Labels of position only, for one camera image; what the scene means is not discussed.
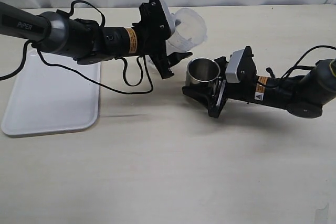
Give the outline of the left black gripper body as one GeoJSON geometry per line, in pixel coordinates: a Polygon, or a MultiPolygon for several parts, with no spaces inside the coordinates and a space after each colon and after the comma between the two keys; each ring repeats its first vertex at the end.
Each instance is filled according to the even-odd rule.
{"type": "Polygon", "coordinates": [[[140,52],[148,56],[162,79],[168,79],[174,73],[168,68],[166,41],[169,28],[163,9],[158,0],[149,0],[139,6],[140,21],[133,26],[140,31],[143,45],[140,52]]]}

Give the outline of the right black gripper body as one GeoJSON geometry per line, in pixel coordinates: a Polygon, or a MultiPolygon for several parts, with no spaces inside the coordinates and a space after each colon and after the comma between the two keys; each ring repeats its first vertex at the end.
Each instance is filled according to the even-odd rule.
{"type": "Polygon", "coordinates": [[[257,68],[251,46],[246,46],[244,50],[238,67],[240,83],[228,83],[225,74],[219,74],[215,81],[212,105],[208,108],[208,115],[212,118],[219,117],[228,99],[247,102],[253,99],[252,88],[256,86],[257,68]]]}

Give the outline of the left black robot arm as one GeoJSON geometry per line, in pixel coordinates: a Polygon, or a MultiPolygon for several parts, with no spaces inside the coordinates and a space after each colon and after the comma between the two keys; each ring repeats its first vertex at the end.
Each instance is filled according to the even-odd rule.
{"type": "Polygon", "coordinates": [[[91,65],[122,57],[149,56],[162,79],[174,75],[171,68],[192,55],[190,51],[167,53],[166,41],[175,32],[175,22],[163,0],[139,6],[140,21],[130,27],[107,27],[106,18],[71,19],[69,12],[56,10],[33,15],[1,3],[1,34],[31,40],[41,52],[70,57],[79,65],[91,65]]]}

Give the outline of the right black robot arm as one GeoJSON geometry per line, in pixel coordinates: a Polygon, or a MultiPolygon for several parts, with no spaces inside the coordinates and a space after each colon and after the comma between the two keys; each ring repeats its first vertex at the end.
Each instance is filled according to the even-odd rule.
{"type": "Polygon", "coordinates": [[[267,68],[269,76],[259,76],[253,57],[251,47],[246,46],[229,59],[191,60],[183,94],[204,106],[212,118],[218,118],[231,99],[314,119],[322,115],[325,104],[335,99],[335,59],[319,60],[314,66],[297,61],[277,78],[271,68],[267,68]]]}

